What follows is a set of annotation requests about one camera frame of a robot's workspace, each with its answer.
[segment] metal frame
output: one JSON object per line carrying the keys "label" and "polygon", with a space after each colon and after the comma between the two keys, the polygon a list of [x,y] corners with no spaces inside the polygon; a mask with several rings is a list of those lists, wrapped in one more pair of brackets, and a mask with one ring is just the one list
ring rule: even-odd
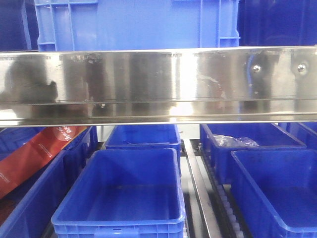
{"label": "metal frame", "polygon": [[0,126],[317,120],[317,47],[0,53]]}

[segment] plastic crate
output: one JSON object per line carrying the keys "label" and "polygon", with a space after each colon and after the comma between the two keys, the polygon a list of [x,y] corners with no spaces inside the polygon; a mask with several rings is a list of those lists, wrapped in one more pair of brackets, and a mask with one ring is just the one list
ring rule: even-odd
{"label": "plastic crate", "polygon": [[177,151],[180,172],[181,140],[178,127],[173,124],[159,125],[118,125],[108,140],[106,149],[151,149],[173,148]]}
{"label": "plastic crate", "polygon": [[45,127],[6,128],[0,131],[0,153],[10,154],[20,148]]}
{"label": "plastic crate", "polygon": [[[221,184],[231,183],[230,152],[233,150],[258,149],[294,149],[306,148],[306,145],[273,123],[232,123],[202,124],[201,142],[207,144],[208,162],[214,167]],[[256,141],[258,147],[221,147],[214,135],[227,135],[234,138],[248,137]]]}
{"label": "plastic crate", "polygon": [[39,30],[33,0],[0,1],[0,51],[36,50]]}
{"label": "plastic crate", "polygon": [[317,236],[317,152],[232,152],[231,192],[254,238]]}
{"label": "plastic crate", "polygon": [[184,220],[174,149],[97,151],[52,216],[59,238],[183,238]]}
{"label": "plastic crate", "polygon": [[241,0],[241,46],[317,44],[317,1]]}
{"label": "plastic crate", "polygon": [[96,127],[82,132],[50,164],[9,193],[17,205],[0,227],[1,238],[40,238],[97,145]]}
{"label": "plastic crate", "polygon": [[238,46],[238,0],[35,0],[40,51]]}
{"label": "plastic crate", "polygon": [[317,150],[317,122],[285,122],[279,125],[304,142],[307,148]]}

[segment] blue container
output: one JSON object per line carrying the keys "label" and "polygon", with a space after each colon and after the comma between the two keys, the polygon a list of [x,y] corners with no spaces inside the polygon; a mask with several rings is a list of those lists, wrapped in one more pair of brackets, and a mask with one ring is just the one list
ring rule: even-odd
{"label": "blue container", "polygon": [[40,51],[238,46],[238,0],[34,0]]}
{"label": "blue container", "polygon": [[36,50],[39,30],[34,1],[0,1],[0,32],[0,51]]}
{"label": "blue container", "polygon": [[317,44],[317,1],[241,0],[241,46]]}
{"label": "blue container", "polygon": [[183,238],[174,149],[100,150],[52,217],[59,238]]}
{"label": "blue container", "polygon": [[75,138],[50,164],[3,198],[13,201],[16,207],[0,227],[0,237],[40,238],[96,145],[97,131],[93,126]]}
{"label": "blue container", "polygon": [[173,148],[177,151],[180,172],[181,140],[177,125],[118,125],[105,142],[106,149]]}
{"label": "blue container", "polygon": [[317,150],[317,122],[286,122],[279,125],[304,142],[307,148]]}
{"label": "blue container", "polygon": [[317,236],[317,152],[235,151],[231,192],[254,238]]}
{"label": "blue container", "polygon": [[[214,167],[219,183],[231,183],[231,164],[229,158],[233,150],[258,149],[294,149],[306,148],[306,145],[273,123],[232,123],[232,124],[202,124],[200,125],[201,142],[207,141],[208,162]],[[234,138],[248,137],[256,141],[257,147],[221,147],[214,135],[226,135]]]}
{"label": "blue container", "polygon": [[11,154],[45,127],[6,128],[0,131],[0,153]]}

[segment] metal shelf rail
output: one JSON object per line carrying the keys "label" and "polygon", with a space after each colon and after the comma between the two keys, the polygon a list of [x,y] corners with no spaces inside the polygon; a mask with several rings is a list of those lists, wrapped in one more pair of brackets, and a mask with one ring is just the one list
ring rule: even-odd
{"label": "metal shelf rail", "polygon": [[0,126],[317,120],[317,46],[0,53]]}

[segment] metal rail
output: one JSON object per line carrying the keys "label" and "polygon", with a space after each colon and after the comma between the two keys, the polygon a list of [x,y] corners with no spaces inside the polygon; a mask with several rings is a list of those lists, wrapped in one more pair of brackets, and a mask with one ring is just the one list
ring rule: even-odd
{"label": "metal rail", "polygon": [[196,193],[197,200],[199,201],[199,210],[201,213],[201,219],[203,225],[206,228],[206,238],[222,238],[219,225],[213,208],[211,206],[211,201],[204,184],[199,166],[196,161],[196,156],[194,154],[192,144],[189,139],[184,140],[184,145],[187,154],[187,161],[189,165],[189,170],[192,176],[194,189]]}
{"label": "metal rail", "polygon": [[317,120],[317,47],[0,53],[0,126]]}

